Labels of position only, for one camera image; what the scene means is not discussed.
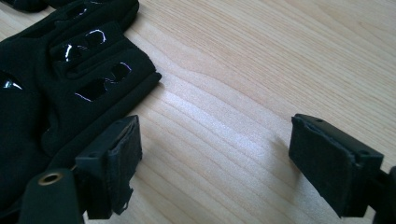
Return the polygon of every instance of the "glove knuckle padding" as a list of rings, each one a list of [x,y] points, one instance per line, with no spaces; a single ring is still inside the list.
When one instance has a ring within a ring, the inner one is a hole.
[[[0,43],[0,209],[33,175],[71,166],[161,78],[122,33],[138,2],[102,2],[69,4]]]

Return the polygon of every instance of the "tactical glove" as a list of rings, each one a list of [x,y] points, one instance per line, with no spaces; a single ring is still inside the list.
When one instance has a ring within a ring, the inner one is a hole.
[[[76,1],[0,42],[0,211],[34,175],[72,167],[156,86],[161,75],[123,35],[138,7]]]

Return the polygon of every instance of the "wooden table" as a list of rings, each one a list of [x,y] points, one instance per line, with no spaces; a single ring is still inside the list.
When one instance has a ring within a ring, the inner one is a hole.
[[[131,114],[144,157],[121,217],[88,223],[339,219],[290,161],[290,117],[329,121],[396,164],[396,2],[141,0],[126,32],[163,74]],[[42,19],[0,4],[0,38]]]

